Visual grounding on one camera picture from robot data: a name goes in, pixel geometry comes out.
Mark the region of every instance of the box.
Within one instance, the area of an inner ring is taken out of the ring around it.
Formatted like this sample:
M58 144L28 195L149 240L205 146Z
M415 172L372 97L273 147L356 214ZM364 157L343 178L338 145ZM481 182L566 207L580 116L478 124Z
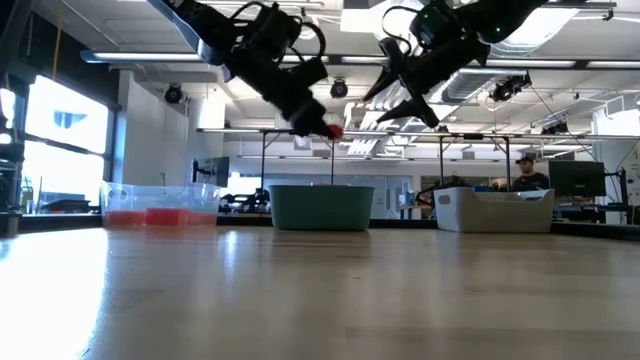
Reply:
M470 188L435 191L438 228L478 233L548 233L554 191L476 193Z
M220 188L103 182L101 200L105 227L216 225Z
M369 227L373 188L273 185L271 218L280 230L363 231Z

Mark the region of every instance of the clear plastic bin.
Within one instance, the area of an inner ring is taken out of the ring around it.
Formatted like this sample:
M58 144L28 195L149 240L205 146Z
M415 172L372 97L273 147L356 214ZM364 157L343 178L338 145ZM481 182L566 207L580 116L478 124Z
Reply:
M102 183L105 227L216 225L220 188L209 184L135 186Z

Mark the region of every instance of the red liquid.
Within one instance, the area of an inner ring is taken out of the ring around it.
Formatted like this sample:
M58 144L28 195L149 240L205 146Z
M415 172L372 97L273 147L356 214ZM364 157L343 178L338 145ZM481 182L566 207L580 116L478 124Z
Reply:
M189 209L149 208L146 222L151 226L185 226L189 223Z
M141 226L144 225L144 211L110 211L106 216L105 226Z
M189 225L216 225L218 223L218 215L210 213L189 213Z

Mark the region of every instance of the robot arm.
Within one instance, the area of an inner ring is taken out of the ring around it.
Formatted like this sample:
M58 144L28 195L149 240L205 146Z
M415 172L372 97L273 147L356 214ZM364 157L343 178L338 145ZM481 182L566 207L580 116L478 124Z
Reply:
M173 22L204 62L224 67L225 81L237 76L275 105L296 135L339 137L340 134L322 120L326 109L309 90L311 85L328 76L320 60L326 44L319 28L287 15L277 3L269 7L250 2L227 18L195 0L148 1ZM237 20L250 6L260 8L255 20ZM282 69L279 63L300 35L302 26L317 33L320 52L316 58L296 67Z
M560 0L569 4L586 1ZM490 45L504 41L535 9L547 2L480 0L454 10L442 0L427 1L410 25L411 33L424 49L423 54L417 57L403 54L392 38L380 41L380 48L388 57L388 62L364 101L373 99L399 80L409 92L411 100L403 101L389 110L378 122L418 117L427 126L435 128L440 120L422 95L473 60L484 66Z

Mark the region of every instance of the man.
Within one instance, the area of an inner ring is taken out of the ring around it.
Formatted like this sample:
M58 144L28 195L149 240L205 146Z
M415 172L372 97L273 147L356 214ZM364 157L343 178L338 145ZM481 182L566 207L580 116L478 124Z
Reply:
M533 170L533 160L527 156L516 161L522 175L511 186L511 191L534 191L549 189L549 178Z

